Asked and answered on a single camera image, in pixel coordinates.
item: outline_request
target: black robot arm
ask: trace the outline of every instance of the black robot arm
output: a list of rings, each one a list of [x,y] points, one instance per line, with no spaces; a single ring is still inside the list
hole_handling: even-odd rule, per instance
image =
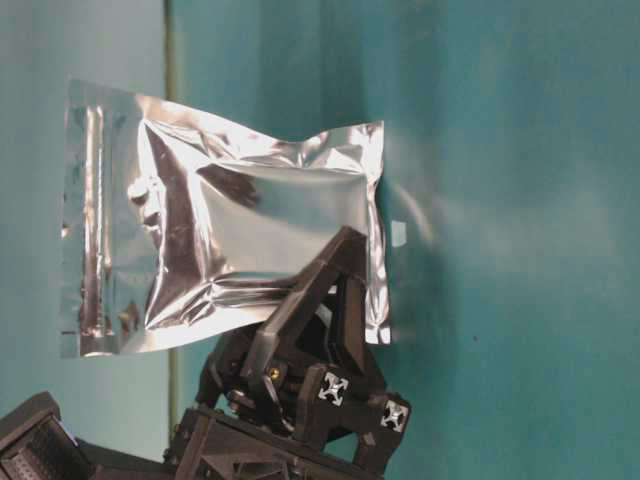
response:
[[[0,480],[381,479],[411,407],[366,346],[366,248],[341,229],[267,321],[220,338],[164,463],[74,439],[45,393],[0,421]],[[352,462],[324,452],[348,434]]]

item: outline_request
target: bolt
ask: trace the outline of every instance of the bolt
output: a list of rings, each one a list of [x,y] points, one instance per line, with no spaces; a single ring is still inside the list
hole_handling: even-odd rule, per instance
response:
[[[275,367],[272,367],[269,370],[269,377],[271,378],[271,380],[277,380],[278,378],[280,378],[280,370],[278,370]]]

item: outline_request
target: teal wall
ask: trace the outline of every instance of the teal wall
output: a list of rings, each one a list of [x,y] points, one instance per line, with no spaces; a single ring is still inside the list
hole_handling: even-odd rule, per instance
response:
[[[640,476],[640,3],[173,0],[175,99],[289,139],[384,119],[389,479]],[[178,403],[212,342],[179,349]]]
[[[0,0],[0,416],[41,390],[87,440],[160,458],[168,355],[59,359],[65,80],[164,94],[160,2]]]

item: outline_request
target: screw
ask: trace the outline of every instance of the screw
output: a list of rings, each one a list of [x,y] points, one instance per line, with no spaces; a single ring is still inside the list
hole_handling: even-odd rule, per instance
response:
[[[271,380],[277,380],[278,378],[280,378],[280,370],[278,370],[275,367],[272,367],[269,370],[269,377],[271,378]]]

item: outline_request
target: silver foil bag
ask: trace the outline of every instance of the silver foil bag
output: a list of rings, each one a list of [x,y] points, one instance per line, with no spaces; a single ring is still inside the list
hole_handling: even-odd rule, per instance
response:
[[[389,342],[381,122],[286,142],[71,80],[65,124],[63,356],[263,321],[342,225],[368,235],[367,340]]]

